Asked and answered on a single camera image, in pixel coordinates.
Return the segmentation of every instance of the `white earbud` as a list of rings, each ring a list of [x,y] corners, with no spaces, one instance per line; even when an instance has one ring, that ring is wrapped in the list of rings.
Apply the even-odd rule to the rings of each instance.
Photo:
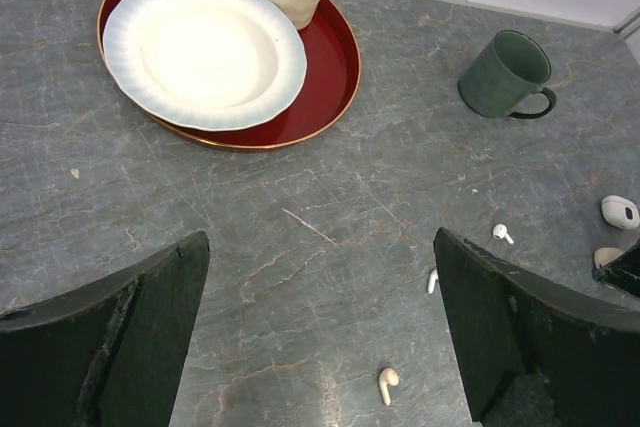
[[[509,245],[513,245],[513,239],[507,232],[507,226],[504,224],[498,224],[493,228],[493,237],[498,240],[506,240]]]
[[[433,291],[436,290],[436,282],[438,282],[440,278],[438,277],[438,269],[433,269],[431,274],[429,275],[429,284],[427,285],[427,292],[433,294]]]
[[[389,385],[396,386],[400,383],[400,376],[398,373],[390,367],[387,367],[380,372],[378,377],[378,385],[380,386],[380,393],[382,393],[382,401],[384,405],[391,404],[391,397],[389,396]]]

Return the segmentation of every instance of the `dark green mug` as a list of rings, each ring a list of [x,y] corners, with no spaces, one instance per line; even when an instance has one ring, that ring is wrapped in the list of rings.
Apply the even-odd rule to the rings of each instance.
[[[460,96],[484,117],[539,119],[556,105],[556,94],[543,87],[551,77],[551,63],[544,50],[514,30],[498,32],[458,81]],[[530,94],[542,94],[549,105],[542,112],[513,112]]]

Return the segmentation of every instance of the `mug handle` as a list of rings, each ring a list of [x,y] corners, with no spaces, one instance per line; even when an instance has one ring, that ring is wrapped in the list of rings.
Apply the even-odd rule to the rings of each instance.
[[[509,114],[509,117],[513,117],[514,119],[539,119],[540,117],[544,117],[556,106],[556,102],[558,98],[553,90],[548,89],[547,87],[543,87],[543,89],[538,92],[538,94],[544,95],[547,99],[549,99],[549,105],[542,112],[538,112],[537,114],[523,114],[521,112],[512,112]]]

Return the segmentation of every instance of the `marble countertop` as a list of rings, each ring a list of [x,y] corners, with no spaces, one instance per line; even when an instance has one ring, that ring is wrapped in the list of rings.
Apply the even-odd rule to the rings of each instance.
[[[591,280],[594,249],[633,240],[600,200],[640,201],[640,67],[622,39],[429,0],[335,0],[362,54],[351,109],[303,144],[237,154],[173,136],[118,91],[96,48],[100,1],[0,0],[0,311],[205,229],[172,425],[470,425],[440,294],[426,294],[440,226],[637,308]],[[484,119],[458,97],[504,28],[551,59],[559,100],[544,119]],[[491,238],[498,221],[514,246]],[[385,408],[388,365],[401,384]]]

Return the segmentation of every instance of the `round tray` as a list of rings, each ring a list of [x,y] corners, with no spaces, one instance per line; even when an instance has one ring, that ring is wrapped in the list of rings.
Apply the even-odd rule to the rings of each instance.
[[[103,0],[98,13],[98,47],[121,0]],[[307,76],[291,106],[273,120],[234,132],[205,132],[179,127],[143,111],[171,132],[222,149],[261,151],[286,147],[328,129],[349,108],[360,83],[360,53],[353,31],[330,0],[320,0],[311,24],[300,31],[307,55]]]

